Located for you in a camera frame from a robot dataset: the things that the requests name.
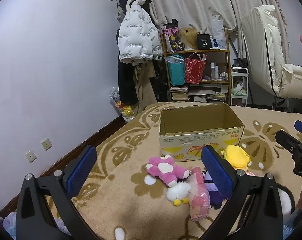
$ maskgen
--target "pink plastic package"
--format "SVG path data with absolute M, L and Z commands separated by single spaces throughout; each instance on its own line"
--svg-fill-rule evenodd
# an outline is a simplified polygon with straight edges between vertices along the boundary
M 191 220 L 197 221 L 206 218 L 211 208 L 210 195 L 203 182 L 203 174 L 200 167 L 192 169 L 192 173 L 188 177 L 187 182 L 191 185 L 191 190 L 188 194 Z

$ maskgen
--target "white puffer jacket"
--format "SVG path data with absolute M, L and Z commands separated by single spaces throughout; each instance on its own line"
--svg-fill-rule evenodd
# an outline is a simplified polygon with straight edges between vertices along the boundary
M 126 4 L 126 15 L 119 31 L 119 59 L 127 64 L 146 63 L 153 57 L 162 56 L 161 42 L 149 14 L 141 8 L 146 0 L 136 0 L 130 7 L 132 1 L 128 0 Z

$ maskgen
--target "cardboard box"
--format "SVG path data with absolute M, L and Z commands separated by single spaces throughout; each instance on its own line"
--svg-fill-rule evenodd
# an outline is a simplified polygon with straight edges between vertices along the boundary
M 221 153 L 238 145 L 244 125 L 227 104 L 187 106 L 161 112 L 160 146 L 163 156 L 176 162 L 201 160 L 206 145 Z

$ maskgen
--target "red gift bag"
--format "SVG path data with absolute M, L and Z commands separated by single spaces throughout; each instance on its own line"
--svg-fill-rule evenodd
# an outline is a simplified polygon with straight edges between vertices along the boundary
M 194 54 L 196 54 L 196 52 L 186 59 L 186 82 L 199 84 L 202 80 L 205 60 L 191 58 Z

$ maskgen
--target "yellow plush toy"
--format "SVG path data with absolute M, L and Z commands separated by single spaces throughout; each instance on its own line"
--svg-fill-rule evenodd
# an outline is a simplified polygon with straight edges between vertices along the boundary
M 225 151 L 223 151 L 223 157 L 235 170 L 242 169 L 248 171 L 248 164 L 251 159 L 241 147 L 232 144 L 228 145 Z

